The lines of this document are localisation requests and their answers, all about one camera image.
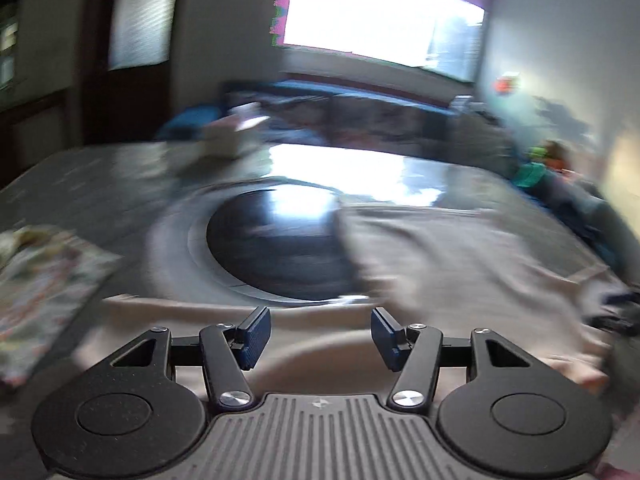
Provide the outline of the tissue box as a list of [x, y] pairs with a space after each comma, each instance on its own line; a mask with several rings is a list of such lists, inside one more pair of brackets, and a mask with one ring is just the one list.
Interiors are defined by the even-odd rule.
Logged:
[[257, 102], [232, 107], [230, 114], [201, 128], [204, 156], [238, 159], [264, 144], [262, 135], [270, 117]]

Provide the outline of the plush toy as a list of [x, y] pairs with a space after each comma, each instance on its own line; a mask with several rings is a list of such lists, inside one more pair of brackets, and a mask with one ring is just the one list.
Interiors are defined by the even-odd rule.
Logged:
[[540, 162], [548, 169], [556, 172], [572, 171], [570, 166], [570, 154], [566, 146], [555, 140], [545, 140], [541, 144], [533, 146], [528, 152], [532, 162]]

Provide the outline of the cream knit garment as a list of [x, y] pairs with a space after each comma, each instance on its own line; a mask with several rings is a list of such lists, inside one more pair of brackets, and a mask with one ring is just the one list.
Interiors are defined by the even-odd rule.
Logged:
[[449, 337], [488, 327], [592, 393], [608, 383], [608, 335], [584, 317], [623, 289], [608, 266], [538, 208], [501, 212], [344, 205], [338, 232], [364, 295], [277, 309], [247, 376], [256, 393], [386, 394], [394, 375], [369, 332], [382, 306]]

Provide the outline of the dark door with glass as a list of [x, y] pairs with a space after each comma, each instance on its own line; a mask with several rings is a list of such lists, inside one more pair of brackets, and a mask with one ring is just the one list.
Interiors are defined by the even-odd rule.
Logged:
[[85, 145], [152, 140], [170, 112], [176, 0], [86, 0], [79, 106]]

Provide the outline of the floral storage bag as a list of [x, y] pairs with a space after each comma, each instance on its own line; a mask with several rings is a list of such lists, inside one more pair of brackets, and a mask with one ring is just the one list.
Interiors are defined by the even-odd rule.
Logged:
[[26, 384], [119, 261], [119, 255], [56, 226], [23, 226], [1, 233], [3, 391]]

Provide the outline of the blue sofa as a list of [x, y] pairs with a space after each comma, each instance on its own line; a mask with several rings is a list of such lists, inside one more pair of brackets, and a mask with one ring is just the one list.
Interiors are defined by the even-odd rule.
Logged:
[[[257, 102], [270, 117], [262, 138], [270, 144], [356, 148], [483, 168], [512, 182], [532, 162], [509, 130], [472, 96], [445, 107], [384, 93], [317, 84], [229, 81], [219, 96], [190, 105], [165, 122], [157, 141], [193, 141], [201, 128]], [[551, 212], [626, 282], [639, 278], [639, 237], [594, 183], [547, 168], [536, 188], [520, 190]]]

